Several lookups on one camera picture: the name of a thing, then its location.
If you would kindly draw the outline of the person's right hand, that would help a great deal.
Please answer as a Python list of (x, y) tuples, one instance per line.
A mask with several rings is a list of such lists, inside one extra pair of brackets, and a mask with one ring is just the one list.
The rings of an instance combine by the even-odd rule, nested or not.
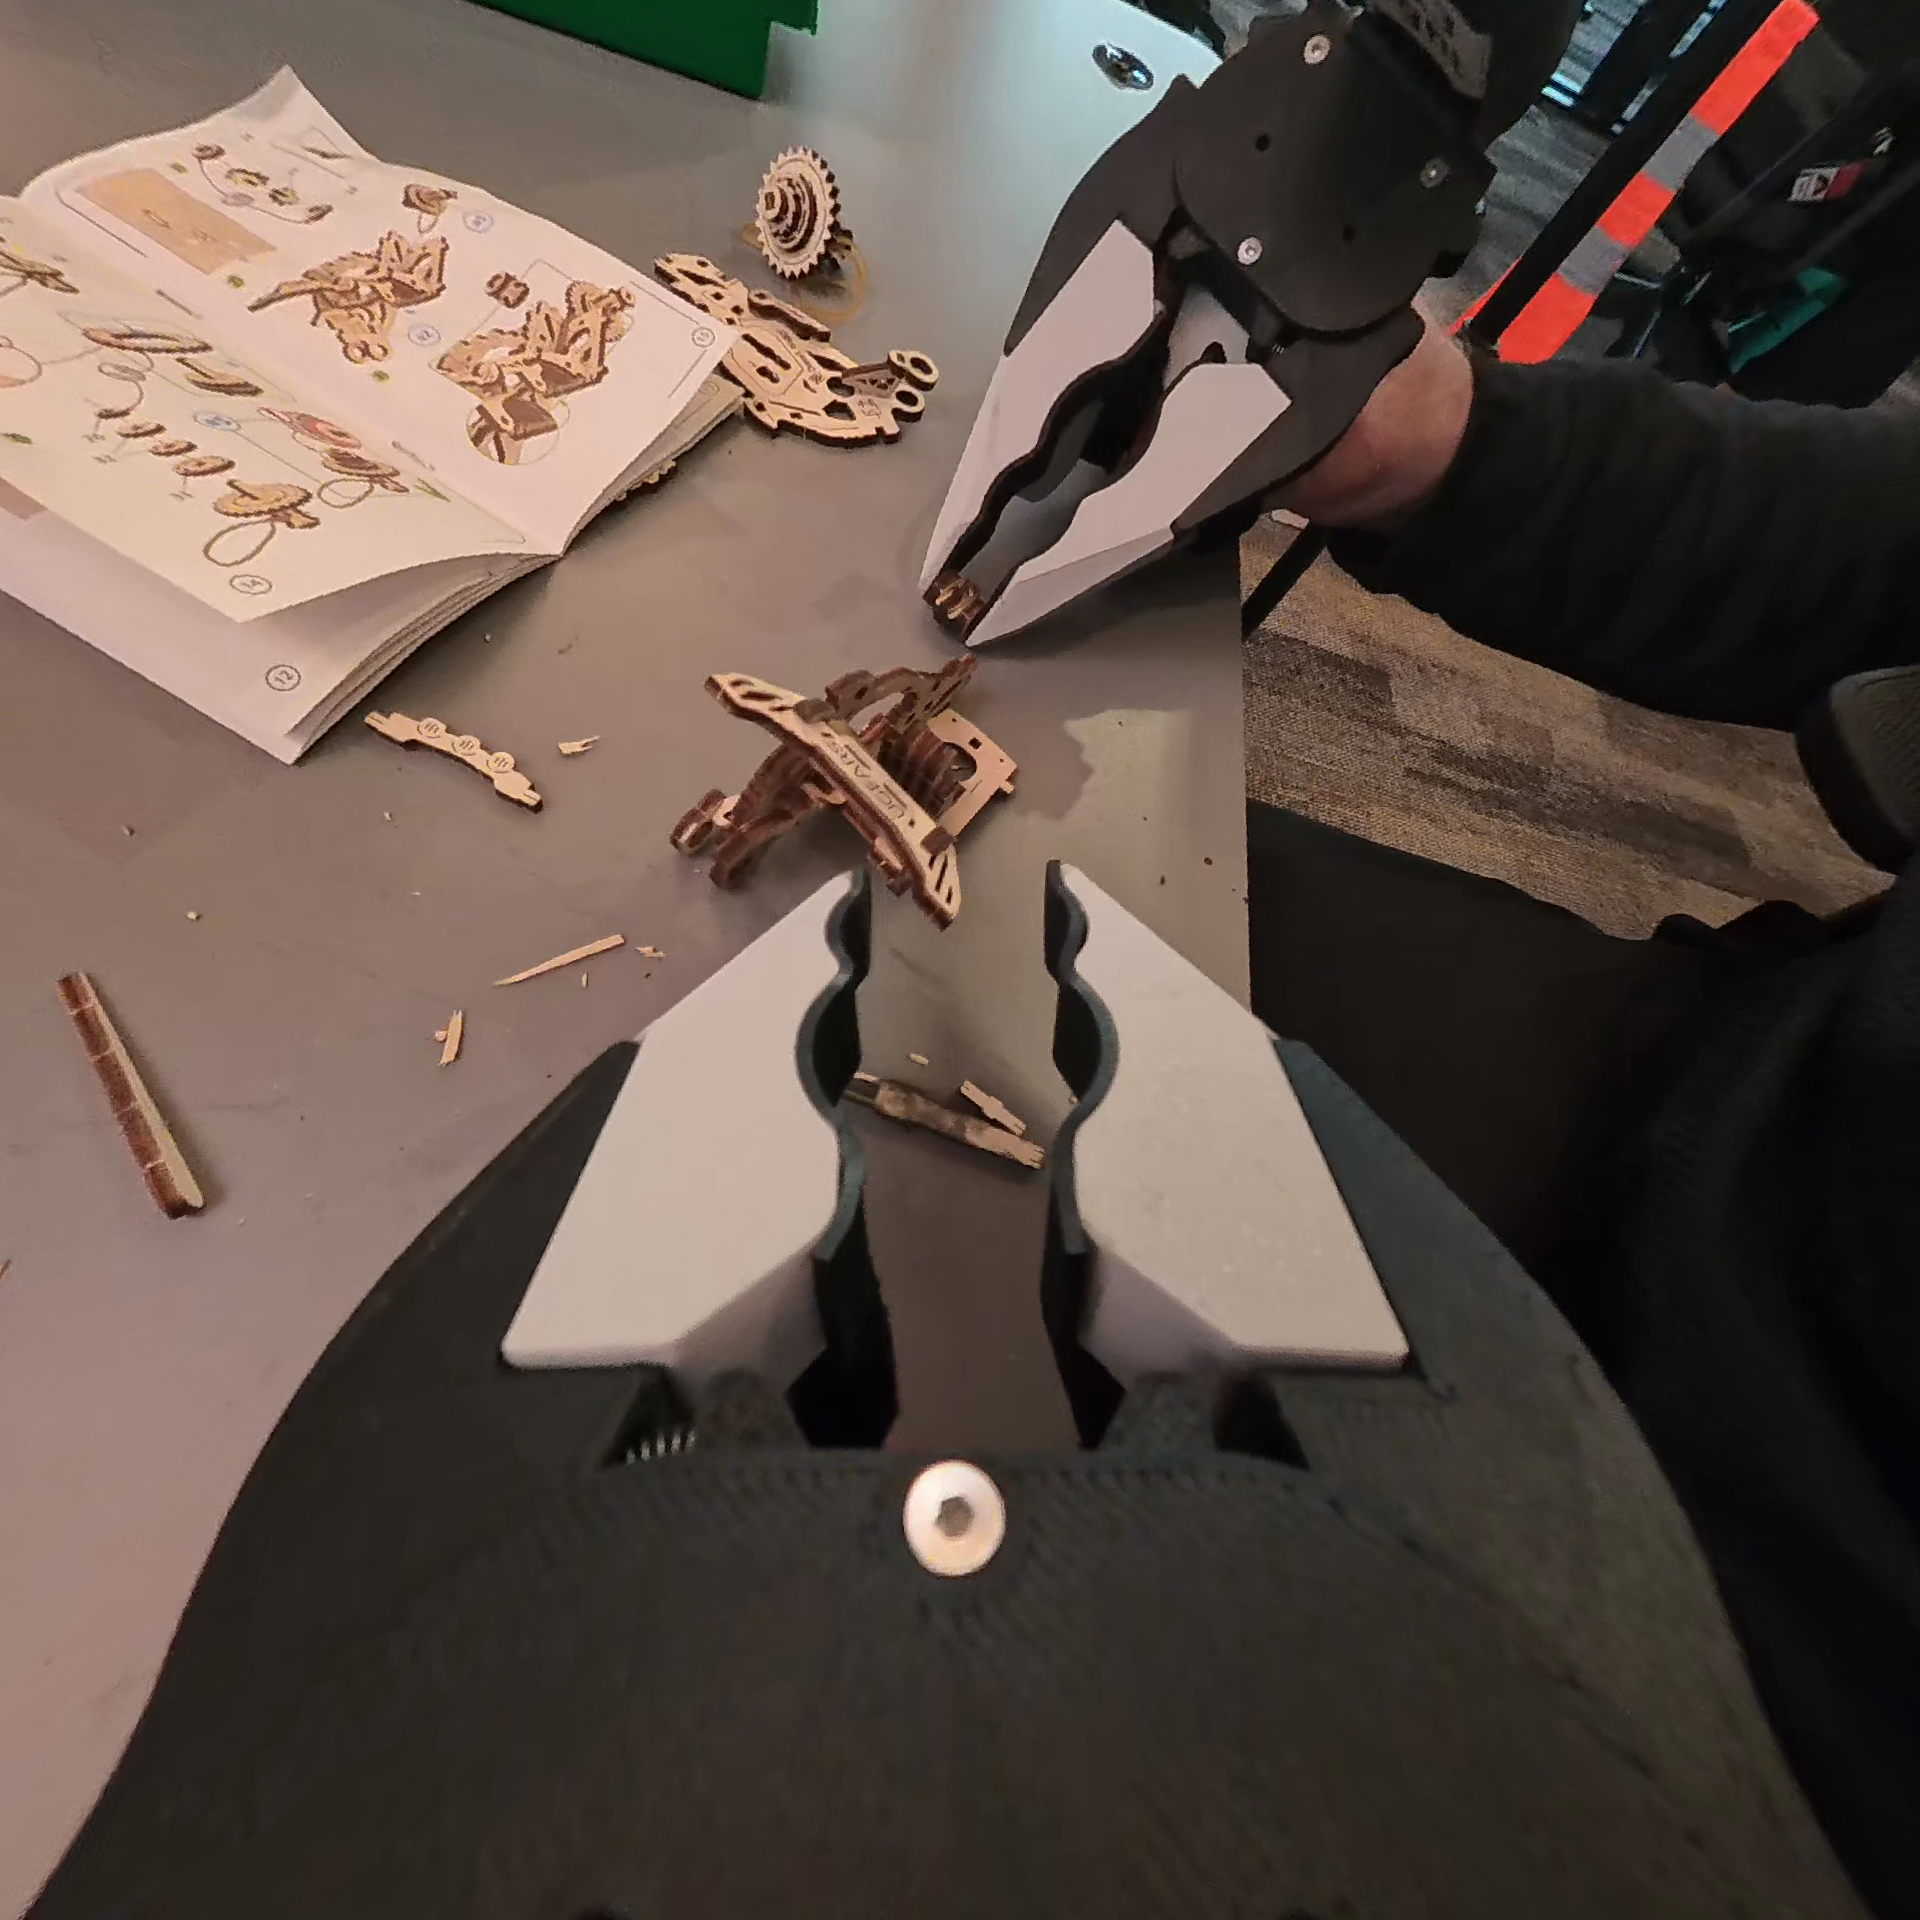
[(1332, 449), (1274, 502), (1334, 533), (1400, 523), (1443, 486), (1466, 441), (1472, 400), (1470, 355), (1427, 320), (1413, 355), (1387, 373)]

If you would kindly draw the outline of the black bag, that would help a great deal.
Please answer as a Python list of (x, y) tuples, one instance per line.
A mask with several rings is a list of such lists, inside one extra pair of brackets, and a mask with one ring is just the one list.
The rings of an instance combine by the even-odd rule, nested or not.
[(1819, 22), (1712, 147), (1668, 236), (1696, 286), (1663, 373), (1866, 408), (1915, 360), (1917, 5)]

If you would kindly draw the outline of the bulky wooden model assembly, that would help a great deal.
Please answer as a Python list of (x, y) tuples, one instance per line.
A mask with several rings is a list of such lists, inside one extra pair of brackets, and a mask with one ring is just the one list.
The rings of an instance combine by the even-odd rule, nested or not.
[(834, 812), (893, 895), (912, 895), (940, 927), (956, 924), (956, 840), (1016, 780), (1016, 761), (952, 708), (973, 673), (972, 656), (938, 669), (859, 667), (815, 695), (746, 671), (711, 673), (711, 697), (774, 748), (738, 792), (714, 788), (683, 813), (669, 845), (706, 857), (708, 880), (728, 889), (762, 849)]

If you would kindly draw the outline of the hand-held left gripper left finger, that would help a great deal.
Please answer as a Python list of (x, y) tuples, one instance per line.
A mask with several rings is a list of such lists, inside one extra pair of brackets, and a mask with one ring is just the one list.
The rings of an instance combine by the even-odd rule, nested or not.
[(896, 1350), (840, 1111), (870, 929), (870, 877), (831, 877), (640, 1033), (503, 1335), (511, 1368), (652, 1364), (685, 1393), (752, 1373), (818, 1447), (887, 1437)]

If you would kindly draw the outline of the paper instruction booklet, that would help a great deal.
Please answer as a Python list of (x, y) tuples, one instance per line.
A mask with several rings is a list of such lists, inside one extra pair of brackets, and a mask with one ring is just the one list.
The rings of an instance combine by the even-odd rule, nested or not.
[(2, 240), (5, 599), (278, 761), (733, 398), (726, 321), (290, 69)]

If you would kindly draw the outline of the flat wooden model assembly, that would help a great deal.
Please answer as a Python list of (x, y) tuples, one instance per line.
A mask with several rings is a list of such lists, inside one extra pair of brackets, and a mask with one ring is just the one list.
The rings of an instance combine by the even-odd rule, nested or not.
[(923, 419), (940, 369), (914, 349), (856, 364), (831, 348), (824, 321), (780, 294), (724, 273), (706, 256), (668, 254), (654, 262), (660, 284), (733, 328), (723, 360), (743, 391), (743, 412), (768, 431), (790, 430), (828, 446), (896, 441), (901, 424)]

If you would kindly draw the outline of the curved wooden strip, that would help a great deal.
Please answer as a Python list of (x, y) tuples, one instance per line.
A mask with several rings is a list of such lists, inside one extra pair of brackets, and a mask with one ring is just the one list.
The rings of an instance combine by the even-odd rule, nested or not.
[(516, 806), (530, 812), (540, 812), (543, 806), (541, 792), (518, 767), (511, 752), (491, 749), (477, 736), (455, 731), (439, 718), (414, 718), (403, 711), (367, 711), (366, 727), (404, 749), (436, 752), (445, 759), (459, 761), (463, 767), (486, 780), (499, 798)]

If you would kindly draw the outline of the notched wooden bar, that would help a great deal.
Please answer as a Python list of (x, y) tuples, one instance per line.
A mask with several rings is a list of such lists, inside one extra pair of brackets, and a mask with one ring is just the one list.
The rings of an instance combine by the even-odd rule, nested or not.
[(128, 1145), (156, 1206), (165, 1215), (204, 1212), (206, 1193), (198, 1177), (187, 1163), (166, 1117), (160, 1113), (158, 1100), (149, 1089), (92, 975), (84, 972), (63, 974), (54, 990), (79, 1038), (86, 1063), (108, 1097), (111, 1121)]

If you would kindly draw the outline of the yellow rubber band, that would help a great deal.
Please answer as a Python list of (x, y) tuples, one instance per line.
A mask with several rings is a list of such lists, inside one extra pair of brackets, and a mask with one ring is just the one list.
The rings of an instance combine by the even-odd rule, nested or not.
[(870, 297), (869, 261), (839, 217), (755, 217), (738, 231), (772, 273), (772, 297), (823, 325), (861, 313)]

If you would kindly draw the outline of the wooden gear wheel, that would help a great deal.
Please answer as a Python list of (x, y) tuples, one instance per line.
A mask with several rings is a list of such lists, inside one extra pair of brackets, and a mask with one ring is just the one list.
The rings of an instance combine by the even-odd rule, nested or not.
[(852, 231), (824, 155), (794, 147), (768, 163), (757, 188), (752, 240), (781, 280), (803, 280), (848, 261)]

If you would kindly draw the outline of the person's right forearm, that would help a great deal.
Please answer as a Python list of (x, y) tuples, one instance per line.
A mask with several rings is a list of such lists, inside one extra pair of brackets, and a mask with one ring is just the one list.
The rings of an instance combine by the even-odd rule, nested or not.
[(1472, 359), (1438, 492), (1332, 533), (1358, 584), (1659, 712), (1792, 728), (1917, 661), (1915, 412), (1749, 400), (1635, 364)]

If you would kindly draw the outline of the person's dark clothing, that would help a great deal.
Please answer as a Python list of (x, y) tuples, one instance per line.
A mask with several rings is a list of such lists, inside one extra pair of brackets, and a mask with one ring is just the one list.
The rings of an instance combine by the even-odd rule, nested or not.
[(1254, 1012), (1587, 1342), (1712, 1563), (1874, 1916), (1915, 1916), (1915, 861), (1830, 919), (1620, 939), (1245, 808)]

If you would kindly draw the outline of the thin wooden stick piece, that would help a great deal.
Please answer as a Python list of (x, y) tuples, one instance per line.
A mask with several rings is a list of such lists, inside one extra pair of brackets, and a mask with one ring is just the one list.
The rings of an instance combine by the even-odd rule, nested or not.
[(962, 1083), (962, 1097), (966, 1104), (956, 1108), (919, 1087), (870, 1072), (854, 1072), (845, 1087), (845, 1100), (876, 1116), (966, 1145), (998, 1161), (1030, 1171), (1044, 1167), (1047, 1150), (1026, 1134), (1024, 1121), (1010, 1116), (994, 1095), (984, 1095), (973, 1083)]

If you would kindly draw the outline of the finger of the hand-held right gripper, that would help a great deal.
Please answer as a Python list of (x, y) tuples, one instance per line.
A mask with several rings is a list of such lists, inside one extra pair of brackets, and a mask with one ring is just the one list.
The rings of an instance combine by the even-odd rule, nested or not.
[(1191, 286), (1163, 307), (1165, 337), (1143, 355), (1133, 381), (1095, 423), (1071, 427), (1082, 456), (1059, 452), (1047, 478), (998, 517), (972, 566), (982, 591), (996, 591), (1063, 533), (1117, 529), (1122, 507), (1138, 510), (1128, 525), (1171, 527), (1168, 551), (1210, 525), (1243, 521), (1332, 449), (1424, 335), (1424, 317), (1411, 307), (1356, 341), (1301, 337), (1258, 357), (1247, 328), (1204, 288)]
[[(1197, 84), (1172, 78), (1149, 112), (1096, 155), (1053, 217), (998, 364), (935, 518), (919, 587), (944, 568), (973, 577), (973, 560), (1014, 496), (1082, 456), (1071, 427), (1096, 421), (1165, 337), (1156, 244), (1174, 209), (1172, 157)], [(972, 638), (1006, 638), (1168, 551), (1171, 527), (1063, 533), (1022, 563), (989, 599)]]

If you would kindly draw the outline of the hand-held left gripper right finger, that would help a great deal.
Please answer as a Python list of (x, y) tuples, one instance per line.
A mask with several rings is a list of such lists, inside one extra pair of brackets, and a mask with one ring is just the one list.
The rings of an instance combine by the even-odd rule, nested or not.
[(1052, 859), (1042, 1320), (1082, 1447), (1156, 1379), (1394, 1375), (1411, 1343), (1275, 1036), (1090, 875)]

